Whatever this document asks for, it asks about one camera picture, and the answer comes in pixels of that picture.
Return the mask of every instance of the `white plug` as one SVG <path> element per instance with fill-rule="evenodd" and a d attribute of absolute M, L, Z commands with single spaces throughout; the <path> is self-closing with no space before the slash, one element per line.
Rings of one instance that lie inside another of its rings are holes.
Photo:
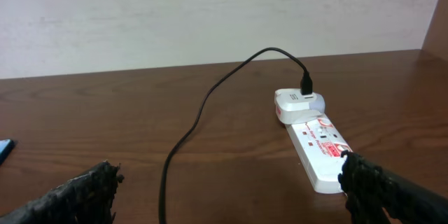
<path fill-rule="evenodd" d="M 330 122 L 321 95 L 303 96 L 299 89 L 275 92 L 276 114 L 286 125 L 313 188 L 318 193 L 341 193 L 337 176 L 351 151 L 347 142 Z"/>
<path fill-rule="evenodd" d="M 286 125 L 305 123 L 325 112 L 325 102 L 320 94 L 302 95 L 298 88 L 275 91 L 276 113 Z"/>

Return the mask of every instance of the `black object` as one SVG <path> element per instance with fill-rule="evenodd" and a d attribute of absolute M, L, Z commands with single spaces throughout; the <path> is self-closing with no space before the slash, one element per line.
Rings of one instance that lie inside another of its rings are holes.
<path fill-rule="evenodd" d="M 347 194 L 346 208 L 356 224 L 387 223 L 389 216 L 402 223 L 448 223 L 448 200 L 356 153 L 347 156 L 338 180 Z"/>
<path fill-rule="evenodd" d="M 43 197 L 0 217 L 0 224 L 111 224 L 120 167 L 101 162 Z"/>
<path fill-rule="evenodd" d="M 9 153 L 14 149 L 14 141 L 0 140 L 0 165 L 5 161 L 6 157 L 8 157 Z"/>
<path fill-rule="evenodd" d="M 166 194 L 166 187 L 167 187 L 167 173 L 168 173 L 168 166 L 171 162 L 171 159 L 173 158 L 174 154 L 179 150 L 183 142 L 187 139 L 188 136 L 190 136 L 191 132 L 195 130 L 197 123 L 199 122 L 199 119 L 201 118 L 202 109 L 204 109 L 205 102 L 209 98 L 209 95 L 227 78 L 231 77 L 232 74 L 236 73 L 238 70 L 240 70 L 242 67 L 244 67 L 247 63 L 249 63 L 251 60 L 255 59 L 257 56 L 267 52 L 267 51 L 275 51 L 279 52 L 290 59 L 292 59 L 295 63 L 299 64 L 300 67 L 303 69 L 303 77 L 302 81 L 300 82 L 300 87 L 302 95 L 310 95 L 313 92 L 313 82 L 311 78 L 309 77 L 309 72 L 305 65 L 301 63 L 300 60 L 298 60 L 296 57 L 292 56 L 288 52 L 279 49 L 279 48 L 265 48 L 256 54 L 252 55 L 250 58 L 246 59 L 245 62 L 241 63 L 237 68 L 231 70 L 230 73 L 226 74 L 224 77 L 222 77 L 213 87 L 210 88 L 210 90 L 205 95 L 204 99 L 202 100 L 201 106 L 199 107 L 199 112 L 197 113 L 196 120 L 193 123 L 193 126 L 185 133 L 185 135 L 182 136 L 181 140 L 176 143 L 176 145 L 172 148 L 172 150 L 169 152 L 167 159 L 165 160 L 165 163 L 163 165 L 162 170 L 162 181 L 160 182 L 160 191 L 159 191 L 159 223 L 165 224 L 167 222 L 166 220 L 166 211 L 165 211 L 165 194 Z"/>

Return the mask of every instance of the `charging cable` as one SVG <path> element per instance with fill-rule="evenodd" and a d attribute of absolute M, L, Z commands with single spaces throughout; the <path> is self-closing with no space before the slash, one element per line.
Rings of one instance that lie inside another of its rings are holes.
<path fill-rule="evenodd" d="M 236 73 L 238 70 L 240 70 L 242 67 L 244 67 L 247 63 L 249 63 L 251 60 L 255 59 L 257 56 L 268 52 L 268 51 L 275 51 L 279 52 L 290 59 L 292 59 L 295 63 L 299 64 L 300 67 L 303 69 L 303 77 L 300 81 L 300 91 L 302 95 L 310 95 L 313 93 L 313 81 L 311 80 L 311 77 L 309 77 L 309 72 L 305 65 L 301 63 L 300 60 L 298 60 L 296 57 L 292 56 L 291 54 L 287 53 L 286 51 L 279 49 L 279 48 L 265 48 L 256 54 L 252 55 L 250 58 L 248 58 L 245 62 L 241 63 L 237 68 L 231 70 L 230 73 L 226 74 L 224 77 L 222 77 L 213 87 L 210 88 L 210 90 L 205 95 L 204 99 L 202 100 L 201 106 L 199 107 L 199 112 L 197 113 L 196 120 L 193 123 L 193 126 L 185 133 L 185 135 L 182 136 L 181 140 L 179 140 L 176 145 L 172 148 L 172 150 L 169 152 L 167 159 L 165 160 L 165 164 L 163 165 L 162 170 L 162 180 L 160 182 L 160 191 L 159 191 L 159 224 L 166 224 L 166 191 L 167 191 L 167 173 L 168 173 L 168 167 L 169 163 L 171 162 L 171 159 L 173 156 L 177 153 L 179 148 L 182 146 L 183 142 L 190 136 L 191 132 L 195 130 L 197 123 L 199 122 L 199 119 L 202 114 L 202 109 L 204 109 L 205 102 L 209 98 L 209 95 L 227 78 L 231 77 L 232 74 Z"/>

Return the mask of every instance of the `table surface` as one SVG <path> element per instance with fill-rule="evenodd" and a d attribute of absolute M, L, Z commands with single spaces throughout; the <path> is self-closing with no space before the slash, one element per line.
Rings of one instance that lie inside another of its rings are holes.
<path fill-rule="evenodd" d="M 326 114 L 367 159 L 448 197 L 448 63 L 419 50 L 301 59 Z M 205 92 L 237 63 L 0 80 L 0 214 L 92 165 L 121 163 L 116 223 L 156 223 L 165 158 Z M 211 96 L 171 163 L 169 223 L 349 223 L 321 195 L 274 112 L 298 87 L 289 59 L 252 62 Z"/>

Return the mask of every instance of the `wall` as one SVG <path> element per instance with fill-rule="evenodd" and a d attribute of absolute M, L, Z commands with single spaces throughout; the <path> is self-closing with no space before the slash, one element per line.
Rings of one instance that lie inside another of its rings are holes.
<path fill-rule="evenodd" d="M 0 78 L 415 49 L 436 1 L 0 0 Z"/>
<path fill-rule="evenodd" d="M 448 0 L 439 0 L 423 44 L 426 52 L 448 60 Z"/>

